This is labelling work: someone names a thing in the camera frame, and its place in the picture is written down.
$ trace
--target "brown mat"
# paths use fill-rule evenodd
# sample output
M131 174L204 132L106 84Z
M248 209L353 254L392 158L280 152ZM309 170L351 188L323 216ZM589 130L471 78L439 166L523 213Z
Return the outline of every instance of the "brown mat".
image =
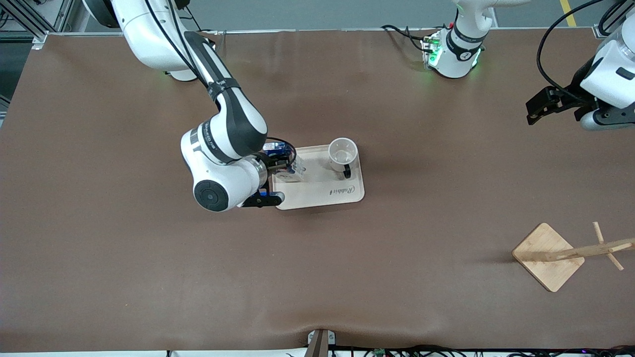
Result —
M123 38L50 36L0 130L1 349L271 349L318 327L341 345L633 344L635 254L588 259L549 293L511 250L541 222L573 246L635 232L635 131L525 121L542 30L497 30L468 78L424 72L384 32L227 36L220 54L297 146L353 138L362 202L214 214L183 133L215 113L199 83ZM590 29L557 30L568 81Z

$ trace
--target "white robotic arm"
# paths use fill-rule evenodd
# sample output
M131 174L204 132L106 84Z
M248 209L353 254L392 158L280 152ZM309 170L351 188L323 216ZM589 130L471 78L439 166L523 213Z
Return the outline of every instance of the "white robotic arm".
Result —
M512 7L530 0L452 0L457 18L451 28L443 28L423 43L426 66L449 78L460 78L476 65L481 45L491 29L489 8Z
M527 121L578 107L586 130L635 126L635 11L600 45L593 58L561 90L547 86L526 103Z
M218 57L213 43L184 31L172 0L83 1L93 16L106 14L103 6L110 6L108 12L116 16L141 62L162 71L189 71L215 101L218 114L181 138L181 153L194 179L196 201L214 212L282 203L282 194L261 196L259 192L263 186L268 191L268 167L274 164L260 152L267 139L263 117Z

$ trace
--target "wooden base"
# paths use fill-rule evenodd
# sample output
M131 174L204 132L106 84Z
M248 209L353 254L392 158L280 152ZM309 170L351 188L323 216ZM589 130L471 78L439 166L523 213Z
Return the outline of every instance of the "wooden base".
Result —
M549 224L541 223L520 242L512 254L542 286L550 292L557 292L584 263L584 258L541 262L538 256L572 248Z

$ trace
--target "mug handle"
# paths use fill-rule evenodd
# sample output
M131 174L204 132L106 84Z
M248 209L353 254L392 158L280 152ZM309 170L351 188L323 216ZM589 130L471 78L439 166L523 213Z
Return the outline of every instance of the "mug handle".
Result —
M344 178L345 179L351 178L351 166L348 164L344 165Z

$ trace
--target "cable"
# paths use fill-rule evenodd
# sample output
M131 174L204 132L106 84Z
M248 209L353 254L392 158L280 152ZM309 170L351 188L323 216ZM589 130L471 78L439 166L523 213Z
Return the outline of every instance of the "cable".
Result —
M384 26L382 26L382 29L384 29L384 30L392 29L392 30L397 31L402 36L412 37L413 39L418 39L418 40L423 40L424 39L423 37L408 35L407 32L404 32L399 27L396 27L396 26L393 26L393 25L384 25Z
M540 44L538 45L538 51L536 52L536 65L538 66L538 71L540 72L540 74L542 75L542 77L544 77L544 79L547 80L547 82L549 82L549 84L551 84L552 86L556 87L557 89L559 89L560 91L562 91L564 94L568 95L569 97L575 99L576 101L580 102L580 103L587 103L587 104L592 104L587 102L586 100L583 100L582 98L578 97L577 95L574 95L573 93L571 93L570 91L564 89L560 84L557 84L553 79L551 79L551 77L549 77L547 75L547 73L545 72L545 70L542 68L542 62L541 62L541 55L542 55L542 48L545 46L545 41L547 40L547 37L549 36L549 34L551 33L551 31L553 31L556 26L558 26L558 24L560 24L564 19L566 19L569 15L572 15L584 8L587 8L593 4L597 4L600 1L604 1L604 0L591 0L587 3L584 3L580 6L577 6L576 8L568 11L567 13L565 13L564 15L560 16L559 19L556 20L556 22L554 22L551 26L549 26L549 28L547 29L547 31L545 32L545 34L542 36L542 39L540 40Z
M426 52L426 53L432 53L432 50L428 50L427 48L422 48L421 46L419 46L419 45L415 42L415 40L417 40L417 41L423 41L423 40L424 40L424 37L413 36L413 35L410 33L410 29L408 28L408 26L406 26L406 31L405 31L405 32L404 32L404 31L402 31L399 27L396 27L396 26L393 26L393 25L384 25L384 26L382 26L382 29L384 29L384 30L388 30L388 29L395 30L395 31L396 31L397 33L399 33L400 35L402 35L402 36L406 36L407 38L409 38L409 39L410 39L410 42L412 43L412 45L413 45L416 49L418 49L419 51Z
M194 17L194 14L190 11L189 6L186 6L185 9L187 10L187 12L190 13L190 16L192 17L192 20L194 21L194 23L196 24L196 27L198 27L199 31L201 30L201 26L198 24L198 21L196 21L196 17Z
M187 59L185 59L185 56L183 56L183 53L181 53L181 51L175 45L174 41L172 41L172 38L170 38L170 36L168 36L168 33L165 31L165 29L161 25L161 22L157 18L157 15L154 13L154 10L152 9L152 6L150 5L150 1L149 0L145 0L145 5L148 7L148 10L150 11L150 15L152 15L152 19L154 19L154 22L159 27L159 30L161 30L161 33L168 40L168 42L170 43L172 48L176 51L176 53L181 58L181 60L183 60L183 62L185 62L185 64L190 69L190 71L192 71L192 73L194 73L194 75L198 78L199 81L201 81L201 83L205 86L205 88L209 89L209 84L206 83L205 80L198 74L198 71L192 66L192 64L190 64L190 62L188 62Z
M177 19L177 12L176 12L176 10L174 10L174 5L172 4L172 0L168 0L168 4L170 5L170 13L172 14L172 20L174 21L174 26L177 28L178 38L181 39L181 43L183 44L183 47L185 48L185 53L187 53L188 58L190 58L190 63L192 64L192 67L196 70L196 71L194 71L194 74L201 81L204 81L201 73L198 71L198 69L196 68L196 65L194 64L194 59L192 58L192 54L190 53L190 49L187 47L187 43L185 43L185 39L183 38L183 34L181 33L181 29L178 26L179 21Z
M620 16L615 17L613 21L611 21L611 23L608 24L607 27L605 27L604 23L608 20L608 18L613 16L617 12L617 9L619 9L622 5L624 5L626 1L627 0L621 0L612 4L608 9L606 9L606 12L602 14L602 17L599 19L599 23L598 23L598 32L602 36L609 36L612 32L607 32L606 29L613 26L613 24L617 22L617 20L619 20L624 13L627 13L633 7L633 4L631 3L629 7L622 12Z
M291 145L290 142L286 141L286 140L282 140L280 138L276 138L276 137L267 137L268 140L275 140L275 141L279 141L279 142L283 142L287 145L289 145L289 147L291 148L291 151L293 151L293 159L291 159L291 161L289 161L289 163L287 164L287 166L291 166L294 162L295 162L295 158L298 157L298 151L295 149L295 146Z
M9 21L9 13L6 13L3 9L0 9L0 29L2 29L6 25L7 21Z

